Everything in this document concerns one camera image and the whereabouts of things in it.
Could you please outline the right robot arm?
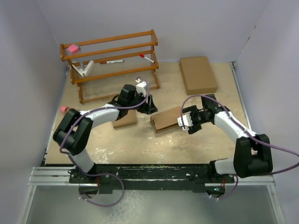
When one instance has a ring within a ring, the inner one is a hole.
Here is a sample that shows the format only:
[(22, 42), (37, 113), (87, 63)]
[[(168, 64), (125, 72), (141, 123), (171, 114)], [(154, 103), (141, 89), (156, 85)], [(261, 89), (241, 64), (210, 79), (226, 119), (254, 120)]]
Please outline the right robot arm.
[(181, 107), (178, 125), (189, 134), (202, 129), (205, 123), (220, 128), (234, 143), (232, 159), (210, 162), (208, 179), (219, 182), (224, 175), (236, 175), (240, 178), (269, 175), (273, 171), (273, 161), (269, 137), (249, 130), (238, 121), (232, 112), (219, 101), (214, 94), (200, 94), (202, 108), (197, 106)]

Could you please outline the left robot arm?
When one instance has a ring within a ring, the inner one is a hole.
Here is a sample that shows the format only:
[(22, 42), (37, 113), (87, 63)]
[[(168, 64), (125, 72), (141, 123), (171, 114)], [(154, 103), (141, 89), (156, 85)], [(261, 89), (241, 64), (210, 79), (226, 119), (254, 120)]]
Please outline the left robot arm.
[(60, 152), (68, 155), (80, 169), (80, 178), (91, 183), (96, 178), (96, 164), (90, 158), (86, 145), (91, 130), (107, 122), (125, 117), (130, 110), (151, 115), (158, 111), (150, 94), (149, 84), (137, 80), (137, 85), (126, 84), (120, 94), (102, 107), (78, 111), (68, 109), (53, 134), (53, 140), (60, 146)]

